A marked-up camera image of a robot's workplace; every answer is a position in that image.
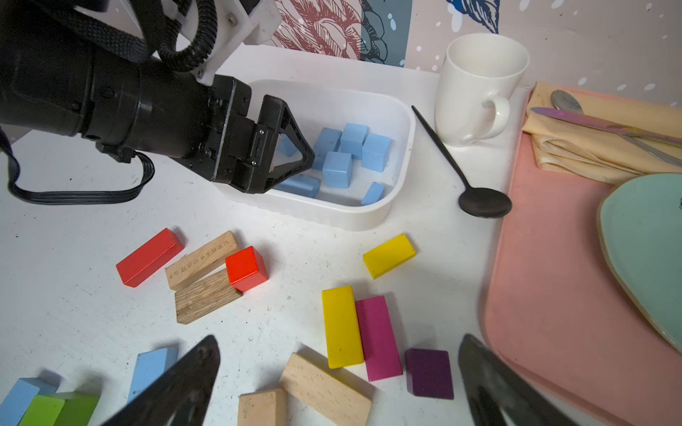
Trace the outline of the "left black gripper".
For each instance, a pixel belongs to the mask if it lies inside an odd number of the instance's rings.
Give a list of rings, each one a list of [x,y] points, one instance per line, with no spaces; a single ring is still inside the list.
[[[198,176],[227,184],[242,193],[266,193],[313,166],[315,153],[288,104],[265,95],[258,120],[258,160],[252,158],[257,126],[247,117],[252,90],[232,76],[205,86],[175,74],[179,95],[179,148],[170,159]],[[291,154],[274,165],[280,145]]]

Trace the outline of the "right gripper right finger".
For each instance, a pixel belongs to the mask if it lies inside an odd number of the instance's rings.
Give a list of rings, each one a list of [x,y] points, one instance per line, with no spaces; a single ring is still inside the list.
[[[476,425],[573,425],[537,390],[510,369],[477,337],[466,334],[458,350],[458,366]]]

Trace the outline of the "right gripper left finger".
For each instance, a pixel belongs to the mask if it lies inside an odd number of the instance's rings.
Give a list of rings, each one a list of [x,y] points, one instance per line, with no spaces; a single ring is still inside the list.
[[[220,348],[208,335],[105,424],[202,426],[219,369]]]

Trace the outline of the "long blue block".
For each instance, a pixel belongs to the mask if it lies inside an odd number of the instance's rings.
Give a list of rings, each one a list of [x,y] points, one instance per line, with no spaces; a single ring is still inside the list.
[[[147,387],[171,368],[177,362],[178,354],[179,348],[177,345],[140,353],[133,371],[127,402],[131,403]]]
[[[342,131],[323,128],[318,136],[313,147],[315,159],[313,168],[315,170],[322,170],[325,159],[329,152],[335,152],[339,148],[340,137]]]

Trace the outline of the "small blue cube cluster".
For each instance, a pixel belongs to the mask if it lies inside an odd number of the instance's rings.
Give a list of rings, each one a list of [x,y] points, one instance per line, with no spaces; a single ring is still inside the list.
[[[275,189],[285,193],[293,193],[293,195],[314,198],[319,193],[320,187],[321,181],[319,179],[299,174],[284,180]]]

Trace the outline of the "blue block cluster piece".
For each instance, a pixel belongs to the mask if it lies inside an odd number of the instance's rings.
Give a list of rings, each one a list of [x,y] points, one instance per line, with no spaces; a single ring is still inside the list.
[[[362,147],[368,135],[368,126],[363,124],[346,124],[339,140],[339,151],[351,154],[353,159],[361,159]]]

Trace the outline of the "blue cube block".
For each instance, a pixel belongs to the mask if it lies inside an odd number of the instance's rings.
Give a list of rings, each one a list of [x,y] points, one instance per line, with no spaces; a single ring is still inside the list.
[[[362,167],[383,172],[388,162],[392,139],[371,133],[362,146]]]

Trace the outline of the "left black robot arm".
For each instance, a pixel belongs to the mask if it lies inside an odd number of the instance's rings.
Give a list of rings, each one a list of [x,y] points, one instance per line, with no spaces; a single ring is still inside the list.
[[[1,5],[1,122],[80,135],[119,163],[152,154],[242,193],[266,193],[312,168],[287,103],[218,73],[241,44],[281,24],[272,1],[133,1],[133,35],[99,19],[105,1]]]

